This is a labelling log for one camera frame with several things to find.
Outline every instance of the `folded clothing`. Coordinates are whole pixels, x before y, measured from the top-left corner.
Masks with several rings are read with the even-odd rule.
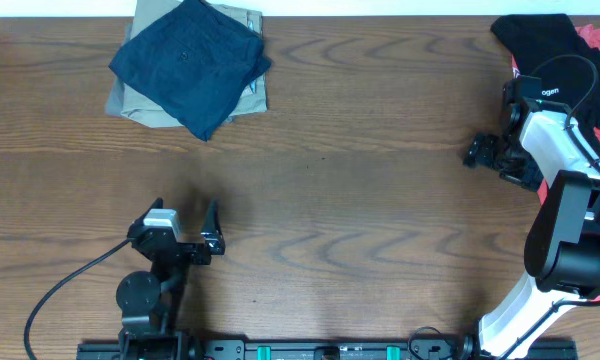
[[[122,45],[129,42],[129,38],[131,36],[131,24],[125,26],[124,28],[124,40],[122,41]],[[111,92],[109,93],[109,99],[107,100],[107,104],[104,107],[104,113],[111,116],[121,116],[122,108],[124,106],[124,83],[120,80],[119,77],[116,76],[113,81],[113,86],[111,87]]]
[[[244,25],[185,0],[122,46],[109,67],[207,141],[245,87],[271,66],[263,48]]]
[[[593,62],[598,70],[598,85],[575,117],[583,137],[600,154],[600,143],[593,132],[594,127],[600,129],[600,51],[590,48],[563,14],[502,16],[493,23],[491,31],[511,51],[522,75],[530,75],[538,65],[557,55],[577,54]],[[592,81],[589,66],[575,58],[558,59],[534,76],[542,79],[546,90],[543,99],[571,107],[589,90]]]
[[[133,18],[133,29],[129,32],[128,37],[136,37],[142,30],[180,4],[181,1],[178,0],[138,0],[135,17]],[[257,34],[262,33],[261,12],[226,5],[210,4],[210,6],[238,21],[245,27],[253,28],[253,31]],[[238,104],[224,121],[225,123],[231,122],[234,115],[267,111],[264,74],[249,85],[251,86],[245,87],[242,91]],[[255,87],[255,92],[251,90],[252,86]],[[123,93],[122,110],[118,115],[152,128],[182,126],[178,120],[167,114],[160,105],[132,88],[123,86],[122,89],[114,88],[112,91]]]

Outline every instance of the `wooden table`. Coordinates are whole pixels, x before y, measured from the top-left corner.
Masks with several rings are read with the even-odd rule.
[[[461,164],[511,77],[494,18],[266,18],[270,110],[208,143],[103,114],[130,21],[0,19],[0,359],[25,357],[38,300],[158,196],[191,241],[221,202],[227,253],[181,308],[201,336],[461,333],[522,274],[536,195]],[[116,286],[148,268],[129,247],[62,288],[34,323],[39,358],[115,338]],[[550,333],[600,359],[600,310]]]

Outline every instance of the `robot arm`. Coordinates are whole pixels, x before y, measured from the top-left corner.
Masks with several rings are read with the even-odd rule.
[[[133,272],[118,285],[116,302],[122,310],[123,326],[119,345],[105,347],[103,353],[98,352],[94,357],[87,351],[78,359],[203,358],[200,342],[176,330],[175,325],[189,268],[209,265],[212,256],[224,255],[217,211],[217,203],[213,201],[200,232],[202,243],[179,241],[177,212],[164,209],[162,199],[156,200],[131,225],[127,238],[133,239],[133,248],[151,261],[151,271]]]
[[[538,100],[540,91],[537,78],[508,83],[502,136],[478,135],[465,159],[466,165],[487,165],[527,188],[538,184],[541,173],[550,187],[527,237],[526,272],[479,322],[478,347],[497,358],[524,358],[531,344],[575,307],[554,304],[600,296],[600,160],[577,121],[567,124],[570,109]]]

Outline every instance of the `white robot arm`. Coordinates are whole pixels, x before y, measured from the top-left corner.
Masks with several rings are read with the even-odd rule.
[[[517,171],[513,180],[523,186],[530,184],[529,176],[525,183],[520,169],[534,171],[525,162],[537,164],[551,189],[527,238],[526,272],[480,319],[476,345],[491,358],[525,358],[561,315],[575,306],[597,305],[590,300],[600,296],[600,159],[572,111],[538,100],[534,94],[540,88],[540,80],[531,77],[508,83],[502,137],[479,135],[465,159],[509,180]]]

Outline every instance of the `black cable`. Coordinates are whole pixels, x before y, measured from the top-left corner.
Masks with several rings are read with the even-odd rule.
[[[30,360],[36,360],[37,358],[33,354],[33,350],[31,349],[31,343],[29,341],[29,333],[31,332],[31,326],[33,325],[33,319],[38,314],[38,311],[40,311],[40,308],[42,308],[42,305],[44,305],[47,302],[47,300],[49,300],[49,298],[51,297],[51,295],[53,295],[56,291],[58,291],[58,289],[60,289],[64,284],[68,283],[73,278],[75,278],[76,276],[82,274],[83,272],[89,270],[94,265],[97,265],[97,264],[101,263],[104,259],[106,259],[109,256],[113,255],[116,251],[122,249],[131,240],[133,240],[133,239],[131,239],[131,238],[126,239],[125,241],[121,242],[120,244],[118,244],[113,249],[107,251],[106,254],[100,256],[99,258],[91,261],[87,265],[85,265],[85,266],[81,267],[80,269],[74,271],[73,273],[71,273],[71,275],[67,276],[66,278],[62,279],[59,283],[57,283],[56,286],[54,286],[53,288],[51,288],[51,290],[49,290],[49,292],[47,292],[47,294],[42,299],[40,299],[40,301],[38,302],[38,305],[36,305],[36,307],[33,309],[33,311],[31,312],[31,314],[29,315],[29,319],[27,319],[27,324],[24,327],[24,349],[27,351],[27,355],[29,356]]]
[[[411,347],[411,341],[416,337],[416,335],[418,335],[418,333],[425,331],[425,330],[429,330],[429,331],[433,331],[438,333],[438,335],[443,336],[442,333],[434,328],[433,326],[423,326],[421,328],[419,328],[418,330],[414,331],[413,334],[411,335],[411,337],[409,338],[409,340],[407,340],[407,349],[409,350],[409,353],[415,357],[417,360],[424,360],[422,357],[420,357],[420,355],[418,355],[413,348]],[[444,342],[447,343],[447,345],[449,345],[449,347],[451,347],[451,349],[455,349],[455,345],[453,345],[452,343],[449,342],[449,340],[445,339],[444,337],[442,338],[442,340],[444,340]],[[447,356],[446,358],[442,358],[440,360],[448,360],[451,359],[453,357],[453,351],[451,352],[451,355]]]
[[[575,133],[573,132],[573,125],[571,125],[571,119],[573,118],[573,115],[578,110],[580,105],[582,105],[586,100],[589,99],[589,97],[591,97],[593,90],[595,89],[596,85],[598,84],[598,70],[596,69],[596,66],[591,62],[591,60],[589,60],[585,57],[582,57],[580,55],[574,55],[574,54],[559,55],[559,56],[553,57],[553,58],[543,62],[542,64],[538,65],[538,67],[536,67],[531,72],[531,75],[534,75],[540,68],[549,64],[550,62],[555,61],[557,59],[566,58],[566,57],[580,59],[580,60],[586,62],[589,65],[589,67],[591,68],[591,73],[593,74],[593,79],[591,81],[591,87],[589,88],[589,90],[585,93],[585,95],[582,97],[582,99],[580,99],[580,101],[578,101],[578,103],[571,109],[571,111],[569,111],[569,114],[567,114],[567,117],[564,120],[564,128],[567,131],[567,134],[569,135],[569,138],[571,139],[571,141],[576,145],[578,150],[584,155],[584,157],[587,159],[589,164],[591,164],[591,166],[594,169],[596,169],[596,171],[598,171],[598,173],[600,173],[600,159],[599,158],[594,159],[594,157],[589,153],[589,151],[587,151],[585,149],[584,145],[580,142],[580,140],[576,137]],[[544,315],[542,315],[542,317],[540,317],[540,319],[538,319],[538,321],[536,321],[536,323],[533,324],[533,326],[529,330],[527,330],[527,332],[524,333],[524,335],[522,335],[520,338],[516,339],[516,341],[513,343],[513,345],[511,345],[511,347],[509,347],[509,349],[507,349],[507,351],[500,357],[500,359],[508,358],[518,348],[518,346],[520,346],[520,344],[522,344],[534,332],[536,332],[540,328],[540,326],[542,326],[542,324],[544,324],[544,322],[547,321],[551,317],[551,315],[558,312],[558,310],[562,306],[598,307],[598,306],[600,306],[600,301],[560,300],[560,301],[554,303],[553,305],[551,305],[551,308],[549,308],[549,310],[546,313],[544,313]]]

